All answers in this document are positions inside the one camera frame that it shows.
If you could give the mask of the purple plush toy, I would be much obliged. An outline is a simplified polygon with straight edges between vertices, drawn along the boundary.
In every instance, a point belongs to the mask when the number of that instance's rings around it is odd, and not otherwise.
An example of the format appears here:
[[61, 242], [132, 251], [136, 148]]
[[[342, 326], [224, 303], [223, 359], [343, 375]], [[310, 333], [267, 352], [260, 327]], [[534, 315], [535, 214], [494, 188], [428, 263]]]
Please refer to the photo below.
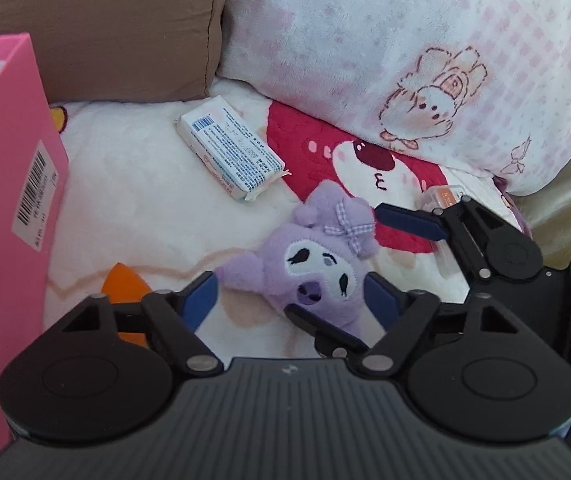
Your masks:
[[276, 312], [295, 304], [360, 335], [367, 261], [376, 256], [372, 207], [324, 180], [253, 252], [240, 252], [216, 269], [226, 288], [253, 292]]

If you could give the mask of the pink checkered bunny pillow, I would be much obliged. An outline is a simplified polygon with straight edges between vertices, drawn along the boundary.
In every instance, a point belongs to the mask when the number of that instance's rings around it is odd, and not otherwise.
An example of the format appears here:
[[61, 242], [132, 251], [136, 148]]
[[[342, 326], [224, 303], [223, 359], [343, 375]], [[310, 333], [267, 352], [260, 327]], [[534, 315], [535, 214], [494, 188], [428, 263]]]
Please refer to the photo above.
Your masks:
[[571, 0], [227, 0], [219, 73], [517, 195], [571, 159]]

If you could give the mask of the white tissue pack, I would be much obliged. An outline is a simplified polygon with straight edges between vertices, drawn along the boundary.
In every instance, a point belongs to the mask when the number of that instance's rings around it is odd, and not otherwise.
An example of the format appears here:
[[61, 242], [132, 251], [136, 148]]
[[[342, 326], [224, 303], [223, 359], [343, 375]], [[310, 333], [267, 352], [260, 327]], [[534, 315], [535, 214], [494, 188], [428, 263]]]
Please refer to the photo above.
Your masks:
[[222, 96], [181, 115], [174, 128], [210, 174], [238, 202], [253, 202], [288, 176], [287, 165]]

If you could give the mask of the orange makeup sponge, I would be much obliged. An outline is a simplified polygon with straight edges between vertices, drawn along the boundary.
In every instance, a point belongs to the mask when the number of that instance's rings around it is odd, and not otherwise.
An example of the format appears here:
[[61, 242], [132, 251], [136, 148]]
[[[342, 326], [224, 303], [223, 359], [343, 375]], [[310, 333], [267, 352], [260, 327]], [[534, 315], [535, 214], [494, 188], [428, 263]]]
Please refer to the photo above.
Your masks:
[[105, 278], [101, 292], [114, 307], [120, 339], [148, 349], [148, 336], [140, 301], [152, 291], [148, 283], [124, 263], [116, 263]]

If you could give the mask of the brown embroidered pillow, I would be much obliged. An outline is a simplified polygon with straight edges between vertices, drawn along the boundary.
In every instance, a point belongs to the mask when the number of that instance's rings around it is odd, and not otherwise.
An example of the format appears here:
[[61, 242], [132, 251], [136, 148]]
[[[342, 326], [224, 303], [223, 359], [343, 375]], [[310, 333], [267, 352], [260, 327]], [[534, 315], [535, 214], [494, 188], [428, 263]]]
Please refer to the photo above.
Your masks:
[[226, 0], [0, 0], [0, 35], [31, 36], [52, 102], [202, 99]]

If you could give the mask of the pink cardboard box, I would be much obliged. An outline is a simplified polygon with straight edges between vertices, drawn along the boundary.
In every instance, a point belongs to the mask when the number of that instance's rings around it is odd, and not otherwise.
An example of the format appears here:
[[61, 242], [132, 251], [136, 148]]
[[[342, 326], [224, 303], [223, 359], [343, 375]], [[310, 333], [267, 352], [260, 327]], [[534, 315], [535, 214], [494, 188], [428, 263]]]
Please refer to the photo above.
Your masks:
[[[68, 158], [28, 35], [0, 36], [0, 374], [43, 328]], [[0, 449], [10, 440], [0, 409]]]

